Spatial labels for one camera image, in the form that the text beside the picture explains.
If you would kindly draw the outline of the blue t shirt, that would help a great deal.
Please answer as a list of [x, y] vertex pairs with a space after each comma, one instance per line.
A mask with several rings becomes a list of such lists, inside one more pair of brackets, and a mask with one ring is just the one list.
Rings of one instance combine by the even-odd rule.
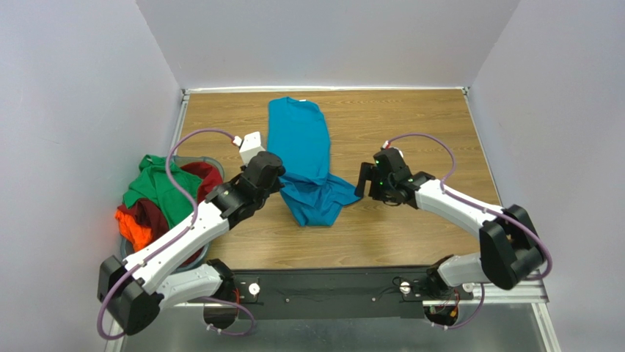
[[331, 146], [316, 103], [290, 97], [268, 103], [268, 151], [282, 159], [280, 194], [301, 227], [331, 227], [359, 201], [355, 186], [330, 172]]

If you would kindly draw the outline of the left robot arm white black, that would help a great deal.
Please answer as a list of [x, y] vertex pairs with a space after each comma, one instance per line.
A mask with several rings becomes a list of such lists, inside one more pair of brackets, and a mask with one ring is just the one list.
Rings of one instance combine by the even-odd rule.
[[114, 339], [103, 330], [105, 313], [122, 329], [119, 337], [131, 336], [148, 327], [160, 311], [218, 291], [226, 276], [209, 264], [174, 271], [207, 243], [254, 216], [279, 191], [284, 173], [277, 155], [260, 151], [240, 174], [216, 186], [205, 201], [194, 203], [190, 216], [156, 242], [124, 260], [115, 256], [104, 260], [98, 276], [99, 335]]

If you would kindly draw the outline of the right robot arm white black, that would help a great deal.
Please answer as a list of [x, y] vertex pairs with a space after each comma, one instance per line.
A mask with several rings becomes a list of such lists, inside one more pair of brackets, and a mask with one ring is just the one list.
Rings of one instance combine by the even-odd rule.
[[448, 255], [427, 269], [423, 289], [429, 296], [443, 296], [467, 283], [510, 290], [548, 260], [524, 208], [502, 208], [454, 194], [433, 175], [411, 172], [396, 148], [381, 150], [373, 162], [361, 164], [355, 194], [436, 214], [478, 240], [478, 252]]

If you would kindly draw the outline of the green t shirt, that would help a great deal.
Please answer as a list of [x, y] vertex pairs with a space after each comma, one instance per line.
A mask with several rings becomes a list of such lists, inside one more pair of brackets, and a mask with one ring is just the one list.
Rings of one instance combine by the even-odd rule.
[[132, 208], [140, 199], [148, 199], [160, 209], [169, 227], [174, 227], [191, 214], [193, 207], [172, 185], [166, 173], [166, 161], [165, 157], [145, 155], [139, 163], [139, 176], [123, 194], [123, 204]]

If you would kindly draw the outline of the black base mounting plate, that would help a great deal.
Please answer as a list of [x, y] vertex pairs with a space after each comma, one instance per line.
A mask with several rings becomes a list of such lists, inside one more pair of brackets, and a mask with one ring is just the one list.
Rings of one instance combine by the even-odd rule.
[[424, 265], [241, 269], [228, 273], [214, 298], [241, 304], [257, 320], [459, 317], [473, 299], [463, 287], [441, 290]]

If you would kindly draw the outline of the orange t shirt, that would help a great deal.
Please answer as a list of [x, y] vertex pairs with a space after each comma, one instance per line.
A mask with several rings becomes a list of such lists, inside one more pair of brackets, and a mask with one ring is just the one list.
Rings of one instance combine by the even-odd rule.
[[114, 217], [118, 222], [121, 236], [132, 245], [135, 252], [142, 250], [152, 242], [152, 230], [149, 227], [139, 225], [133, 216], [117, 210]]

